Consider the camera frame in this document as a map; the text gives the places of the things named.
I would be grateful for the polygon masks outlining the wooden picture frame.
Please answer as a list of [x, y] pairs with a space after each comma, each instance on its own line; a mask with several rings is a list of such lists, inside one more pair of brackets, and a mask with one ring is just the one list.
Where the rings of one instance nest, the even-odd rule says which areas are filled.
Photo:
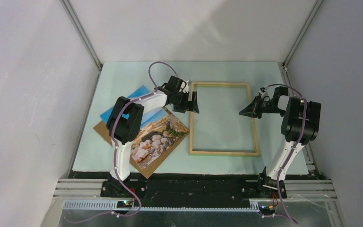
[[248, 82], [196, 81], [199, 113], [190, 113], [189, 154], [202, 156], [261, 155], [257, 123], [239, 112], [253, 100]]

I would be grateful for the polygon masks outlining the beach landscape photo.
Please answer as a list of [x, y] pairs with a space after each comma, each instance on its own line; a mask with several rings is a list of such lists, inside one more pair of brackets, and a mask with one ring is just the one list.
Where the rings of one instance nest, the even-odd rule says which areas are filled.
[[118, 148], [116, 154], [120, 155], [117, 158], [119, 165], [124, 164], [125, 154], [129, 153], [131, 162], [145, 169], [156, 159], [164, 157], [189, 133], [179, 118], [166, 107], [161, 107], [143, 115], [140, 131], [128, 148], [121, 142], [116, 146], [106, 126], [111, 112], [112, 108], [100, 115], [102, 120], [94, 130], [111, 146]]

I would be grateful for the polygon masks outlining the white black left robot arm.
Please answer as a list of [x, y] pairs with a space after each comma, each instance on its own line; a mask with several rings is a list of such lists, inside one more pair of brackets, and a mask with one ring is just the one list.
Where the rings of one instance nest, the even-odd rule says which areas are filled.
[[106, 127], [114, 145], [110, 174], [117, 180], [112, 185], [112, 191], [119, 197], [125, 197], [130, 192], [130, 183], [125, 179], [130, 175], [131, 146], [140, 132], [144, 114], [166, 105], [173, 105], [174, 112], [198, 114], [197, 92], [191, 90], [191, 85], [191, 80], [171, 76], [168, 82], [148, 94], [134, 99], [124, 96], [117, 99]]

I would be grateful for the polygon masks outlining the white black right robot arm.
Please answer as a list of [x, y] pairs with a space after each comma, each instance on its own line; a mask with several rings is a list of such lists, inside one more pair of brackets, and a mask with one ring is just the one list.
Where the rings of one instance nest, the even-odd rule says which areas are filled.
[[258, 176], [256, 192], [267, 198], [282, 189], [286, 173], [296, 155], [319, 132], [321, 103], [307, 101], [300, 92], [290, 96], [290, 86], [274, 84], [273, 96], [268, 86], [260, 88], [253, 101], [239, 112], [241, 116], [260, 119], [263, 114], [279, 114], [283, 120], [283, 139], [270, 166], [264, 167]]

